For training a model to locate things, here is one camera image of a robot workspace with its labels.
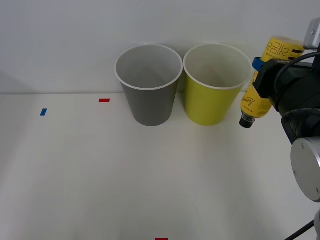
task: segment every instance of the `gray paper cup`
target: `gray paper cup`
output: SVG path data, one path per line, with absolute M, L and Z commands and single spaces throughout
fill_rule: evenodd
M 130 48 L 117 59 L 114 71 L 137 122 L 158 126 L 170 118 L 183 71 L 174 50 L 156 44 Z

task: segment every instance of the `black bottle cap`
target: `black bottle cap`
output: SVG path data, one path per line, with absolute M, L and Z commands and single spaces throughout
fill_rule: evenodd
M 254 124 L 254 121 L 247 121 L 247 120 L 245 120 L 245 119 L 242 117 L 242 118 L 240 119 L 239 124 L 240 124 L 242 127 L 246 128 L 246 129 L 249 129 L 249 128 L 251 128 L 251 126 Z

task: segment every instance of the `white cup rim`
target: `white cup rim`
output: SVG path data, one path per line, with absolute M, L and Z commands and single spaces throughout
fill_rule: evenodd
M 240 54 L 242 54 L 242 55 L 246 58 L 249 66 L 252 65 L 252 61 L 250 60 L 250 58 L 249 58 L 243 51 L 239 50 L 238 48 L 236 48 L 236 47 L 234 47 L 234 46 L 231 46 L 231 45 L 228 45 L 228 44 L 225 44 L 225 43 L 220 43 L 220 42 L 200 44 L 200 45 L 197 45 L 197 46 L 194 46 L 193 48 L 191 48 L 191 49 L 186 53 L 186 55 L 185 55 L 184 58 L 183 58 L 183 68 L 184 68 L 184 70 L 185 70 L 185 73 L 186 73 L 193 81 L 195 81 L 196 83 L 198 83 L 198 84 L 200 84 L 200 85 L 202 85 L 202 86 L 204 86 L 204 87 L 206 87 L 206 88 L 210 88 L 210 89 L 216 89 L 216 90 L 232 90 L 232 89 L 237 89 L 237 88 L 240 88 L 240 87 L 244 86 L 246 83 L 248 83 L 248 82 L 251 80 L 252 75 L 253 75 L 253 73 L 254 73 L 254 70 L 253 70 L 252 67 L 251 67 L 251 71 L 250 71 L 250 75 L 248 76 L 248 79 L 246 79 L 245 81 L 243 81 L 242 83 L 240 83 L 240 84 L 238 84 L 238 85 L 236 85 L 236 86 L 216 87 L 216 86 L 210 86 L 210 85 L 204 84 L 204 83 L 196 80 L 196 79 L 188 72 L 188 70 L 187 70 L 187 68 L 186 68 L 186 59 L 187 59 L 188 55 L 189 55 L 193 50 L 195 50 L 195 49 L 197 49 L 197 48 L 200 48 L 200 47 L 203 47 L 203 46 L 207 46 L 207 45 L 221 45 L 221 46 L 225 46 L 225 47 L 228 47 L 228 48 L 230 48 L 230 49 L 233 49 L 233 50 L 239 52 Z
M 157 47 L 161 47 L 161 48 L 164 48 L 164 49 L 167 49 L 167 50 L 170 50 L 171 52 L 173 52 L 173 53 L 178 57 L 178 59 L 179 59 L 179 61 L 180 61 L 180 65 L 181 65 L 180 72 L 179 72 L 179 74 L 177 75 L 177 77 L 176 77 L 175 79 L 173 79 L 172 81 L 168 82 L 168 83 L 165 84 L 165 85 L 158 86 L 158 87 L 153 87 L 153 88 L 143 88 L 143 87 L 132 86 L 132 85 L 126 83 L 125 81 L 123 81 L 123 80 L 119 77 L 119 75 L 118 75 L 118 73 L 117 73 L 117 64 L 118 64 L 119 59 L 120 59 L 124 54 L 126 54 L 127 52 L 129 52 L 130 50 L 136 49 L 136 48 L 140 48 L 140 47 L 144 47 L 144 46 L 157 46 Z M 129 88 L 131 88 L 131 89 L 142 90 L 142 91 L 154 91 L 154 90 L 164 89 L 164 88 L 172 85 L 174 82 L 176 82 L 176 81 L 180 78 L 183 70 L 184 70 L 184 64 L 183 64 L 183 61 L 182 61 L 180 55 L 179 55 L 175 50 L 173 50 L 172 48 L 167 47 L 167 46 L 164 46 L 164 45 L 161 45 L 161 44 L 141 44 L 141 45 L 138 45 L 138 46 L 133 46 L 133 47 L 125 50 L 125 51 L 116 59 L 115 64 L 114 64 L 114 73 L 115 73 L 115 76 L 116 76 L 116 78 L 117 78 L 122 84 L 126 85 L 127 87 L 129 87 Z

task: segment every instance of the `blue tape marker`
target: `blue tape marker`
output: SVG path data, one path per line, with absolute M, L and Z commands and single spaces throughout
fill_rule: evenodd
M 47 113 L 47 108 L 42 109 L 40 116 L 45 116 Z
M 260 72 L 260 69 L 264 66 L 265 62 L 261 60 L 261 57 L 255 57 L 252 63 L 252 67 Z

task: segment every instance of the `yellow paper cup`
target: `yellow paper cup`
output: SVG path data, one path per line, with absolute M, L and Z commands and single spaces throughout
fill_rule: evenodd
M 183 60 L 186 72 L 185 110 L 199 125 L 221 122 L 242 87 L 251 79 L 251 61 L 239 49 L 210 43 L 190 49 Z

